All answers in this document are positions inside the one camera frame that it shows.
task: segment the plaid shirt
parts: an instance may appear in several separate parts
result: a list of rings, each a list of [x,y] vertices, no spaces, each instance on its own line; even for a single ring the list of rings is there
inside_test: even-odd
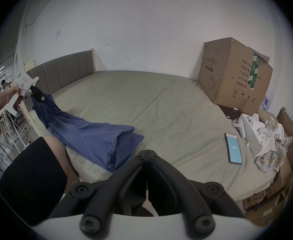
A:
[[[272,129],[273,131],[278,130],[278,123],[273,120],[266,120],[265,121],[265,128]],[[275,170],[278,172],[280,167],[283,165],[285,161],[285,156],[287,150],[285,149],[285,143],[274,136],[275,138],[275,151],[270,150],[265,155],[261,157],[257,157],[254,162],[258,166],[258,168],[262,172],[269,172],[271,170]]]

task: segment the gray headboard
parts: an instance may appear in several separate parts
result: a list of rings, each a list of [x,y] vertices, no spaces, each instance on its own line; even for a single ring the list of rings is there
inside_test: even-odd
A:
[[[50,60],[27,73],[32,78],[40,78],[36,86],[42,92],[52,94],[80,78],[93,74],[93,61],[93,51],[87,50]]]

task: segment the smartphone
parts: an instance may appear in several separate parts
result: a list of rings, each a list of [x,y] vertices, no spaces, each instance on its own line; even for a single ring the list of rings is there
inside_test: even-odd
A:
[[[226,133],[225,141],[227,145],[227,152],[229,154],[229,163],[241,165],[242,156],[241,156],[238,138],[236,137],[236,135]]]

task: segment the cardboard box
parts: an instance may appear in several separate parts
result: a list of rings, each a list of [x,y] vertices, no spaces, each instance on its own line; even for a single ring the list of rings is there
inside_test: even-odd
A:
[[[267,195],[266,191],[260,191],[259,193],[253,194],[250,197],[243,199],[243,209],[248,210],[251,206],[258,204],[263,201],[263,198]]]
[[[198,81],[214,104],[253,115],[272,75],[262,57],[231,37],[206,42]]]
[[[285,108],[282,108],[276,117],[279,123],[282,124],[284,131],[288,136],[293,137],[293,121],[291,120],[290,116],[285,112]],[[293,170],[293,141],[290,144],[287,152],[287,158],[291,165],[291,170]]]
[[[245,213],[245,218],[258,226],[269,225],[277,212],[277,204],[280,199],[280,193],[267,199],[257,209],[250,209]]]
[[[284,206],[293,196],[293,176],[285,187],[274,194],[271,198],[265,199],[256,209],[246,212],[245,218],[258,226],[268,226],[274,219],[278,218]]]
[[[292,170],[287,157],[284,159],[283,165],[280,167],[279,177],[276,182],[266,189],[266,197],[270,198],[277,193],[281,188],[285,186],[290,177],[292,176]]]
[[[283,129],[287,133],[288,136],[293,137],[293,121],[290,118],[290,116],[285,112],[285,108],[281,108],[278,116],[276,117],[280,124],[282,124]]]

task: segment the blue cloth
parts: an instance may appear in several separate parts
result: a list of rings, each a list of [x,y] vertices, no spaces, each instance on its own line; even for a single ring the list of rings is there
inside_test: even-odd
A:
[[[46,103],[32,98],[32,109],[45,128],[66,146],[111,173],[131,160],[133,150],[144,138],[133,133],[133,126],[87,122],[63,112],[50,94],[44,95]]]

